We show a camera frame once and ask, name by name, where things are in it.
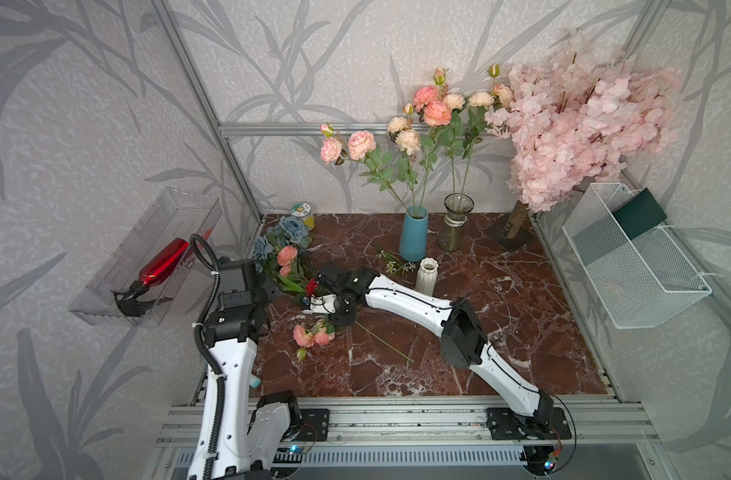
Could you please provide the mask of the coral pink rose stem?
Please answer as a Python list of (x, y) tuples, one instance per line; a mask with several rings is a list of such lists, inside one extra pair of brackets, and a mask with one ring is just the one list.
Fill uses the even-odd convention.
[[(397, 349), (393, 344), (367, 329), (360, 322), (356, 325), (364, 330), (367, 335), (385, 345), (389, 350), (399, 354), (407, 363), (412, 364), (413, 359), (403, 351)], [(303, 363), (310, 355), (311, 349), (315, 346), (327, 346), (336, 339), (336, 328), (330, 320), (318, 320), (312, 327), (307, 328), (304, 324), (297, 324), (293, 330), (293, 338), (298, 349), (296, 351), (297, 362)]]

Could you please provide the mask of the cream pink rose stem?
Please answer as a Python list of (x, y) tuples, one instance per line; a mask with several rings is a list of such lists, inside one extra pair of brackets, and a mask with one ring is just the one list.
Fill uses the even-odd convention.
[(443, 98), (443, 105), (449, 110), (449, 124), (443, 128), (441, 147), (451, 163), (451, 192), (453, 194), (463, 193), (465, 187), (457, 185), (459, 181), (457, 181), (455, 160), (461, 158), (469, 163), (469, 138), (467, 138), (467, 127), (461, 119), (461, 114), (467, 106), (467, 99), (461, 94), (448, 93)]

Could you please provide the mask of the deep pink rose stem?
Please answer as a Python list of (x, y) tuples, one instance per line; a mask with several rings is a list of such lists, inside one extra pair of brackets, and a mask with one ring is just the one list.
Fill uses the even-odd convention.
[(419, 161), (421, 173), (417, 182), (421, 182), (421, 193), (413, 202), (423, 206), (427, 195), (429, 176), (435, 171), (439, 156), (449, 152), (455, 141), (455, 132), (451, 128), (451, 120), (455, 113), (453, 103), (447, 102), (449, 83), (447, 83), (447, 68), (437, 67), (433, 72), (431, 85), (422, 87), (415, 92), (413, 98), (413, 114), (421, 124), (427, 126), (426, 134), (413, 134), (411, 140), (411, 161)]

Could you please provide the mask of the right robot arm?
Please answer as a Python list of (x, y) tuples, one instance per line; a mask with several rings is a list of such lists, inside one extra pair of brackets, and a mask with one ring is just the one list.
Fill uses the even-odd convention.
[(441, 357), (483, 379), (503, 397), (523, 426), (543, 432), (551, 429), (553, 399), (521, 377), (495, 351), (469, 299), (435, 298), (369, 267), (349, 271), (329, 264), (308, 283), (305, 306), (309, 314), (327, 315), (335, 326), (354, 325), (361, 306), (405, 318), (435, 334), (441, 341)]

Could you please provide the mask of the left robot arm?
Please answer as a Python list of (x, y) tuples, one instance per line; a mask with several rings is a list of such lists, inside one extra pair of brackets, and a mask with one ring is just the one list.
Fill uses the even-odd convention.
[(190, 479), (271, 479), (281, 441), (301, 426), (290, 390), (267, 395), (249, 412), (253, 368), (267, 307), (280, 295), (252, 260), (216, 262), (215, 307), (195, 324), (196, 347), (209, 366), (201, 433)]

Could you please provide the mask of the white ribbed vase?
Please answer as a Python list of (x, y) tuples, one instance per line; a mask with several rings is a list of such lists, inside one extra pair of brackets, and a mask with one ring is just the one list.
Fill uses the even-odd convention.
[(419, 267), (417, 268), (415, 291), (429, 297), (433, 296), (433, 290), (435, 290), (435, 284), (437, 284), (438, 277), (439, 262), (433, 258), (423, 258), (423, 260), (419, 262)]

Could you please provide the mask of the teal ceramic vase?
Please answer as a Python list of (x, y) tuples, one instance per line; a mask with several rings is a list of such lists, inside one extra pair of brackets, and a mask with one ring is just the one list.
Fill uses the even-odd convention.
[(407, 208), (403, 218), (403, 230), (399, 240), (399, 255), (407, 262), (417, 263), (425, 258), (427, 234), (429, 233), (429, 213), (421, 205)]

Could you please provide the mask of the clear glass vase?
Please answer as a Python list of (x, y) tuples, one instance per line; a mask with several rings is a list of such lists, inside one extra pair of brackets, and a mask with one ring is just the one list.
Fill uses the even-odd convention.
[(437, 236), (437, 245), (443, 251), (454, 252), (461, 247), (463, 228), (469, 214), (475, 208), (475, 202), (467, 194), (452, 193), (443, 200), (443, 206), (445, 216), (443, 216), (443, 227)]

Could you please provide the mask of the red rose stem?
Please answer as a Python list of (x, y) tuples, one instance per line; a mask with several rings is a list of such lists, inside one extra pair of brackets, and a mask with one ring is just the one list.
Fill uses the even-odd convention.
[(317, 295), (317, 290), (320, 287), (320, 282), (318, 278), (312, 278), (307, 287), (306, 287), (306, 296), (307, 298), (313, 298)]

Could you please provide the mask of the small white daisy sprig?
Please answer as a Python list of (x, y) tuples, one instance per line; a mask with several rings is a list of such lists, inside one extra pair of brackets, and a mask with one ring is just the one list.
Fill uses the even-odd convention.
[(377, 257), (385, 262), (385, 272), (389, 274), (403, 274), (415, 271), (417, 264), (403, 260), (385, 249), (377, 252)]

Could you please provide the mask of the red spray bottle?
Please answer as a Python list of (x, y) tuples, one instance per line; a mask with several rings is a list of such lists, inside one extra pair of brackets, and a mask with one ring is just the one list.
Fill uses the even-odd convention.
[(157, 305), (165, 305), (174, 301), (173, 296), (164, 296), (158, 300), (141, 300), (154, 287), (166, 283), (180, 268), (189, 271), (195, 263), (195, 253), (191, 250), (189, 240), (175, 238), (165, 246), (150, 262), (144, 265), (138, 278), (124, 292), (113, 291), (119, 310), (131, 318), (141, 318), (150, 314)]

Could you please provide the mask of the pink cherry blossom tree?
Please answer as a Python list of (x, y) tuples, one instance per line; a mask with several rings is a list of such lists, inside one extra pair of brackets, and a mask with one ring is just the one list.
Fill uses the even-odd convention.
[(675, 68), (639, 70), (621, 50), (595, 54), (579, 31), (542, 64), (515, 64), (485, 114), (487, 131), (515, 146), (509, 186), (533, 213), (547, 212), (587, 179), (615, 182), (627, 158), (661, 152), (681, 89)]

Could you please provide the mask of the dark green card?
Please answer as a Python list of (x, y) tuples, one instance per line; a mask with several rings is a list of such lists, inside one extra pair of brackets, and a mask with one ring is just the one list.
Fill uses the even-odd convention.
[(641, 190), (611, 214), (629, 240), (638, 238), (667, 220), (665, 210), (648, 189)]

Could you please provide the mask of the clear plastic wall bin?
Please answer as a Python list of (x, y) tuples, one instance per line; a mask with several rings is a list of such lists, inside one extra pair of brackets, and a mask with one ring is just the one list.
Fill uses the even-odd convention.
[[(119, 310), (113, 291), (128, 290), (141, 268), (175, 238), (190, 241), (194, 234), (209, 238), (221, 216), (222, 206), (216, 198), (165, 189), (70, 304), (69, 312), (91, 326), (159, 326), (173, 302), (157, 305), (144, 317), (131, 318)], [(164, 296), (175, 299), (189, 272), (178, 269), (166, 283), (154, 287), (141, 300), (158, 300)]]

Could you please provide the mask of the aluminium front rail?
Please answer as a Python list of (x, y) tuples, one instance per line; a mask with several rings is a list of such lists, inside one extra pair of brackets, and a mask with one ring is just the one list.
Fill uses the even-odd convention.
[[(485, 410), (503, 407), (499, 396), (301, 398), (303, 409), (330, 412), (328, 439), (319, 446), (483, 445), (491, 442)], [(565, 409), (575, 442), (657, 444), (645, 408), (609, 395), (568, 395)]]

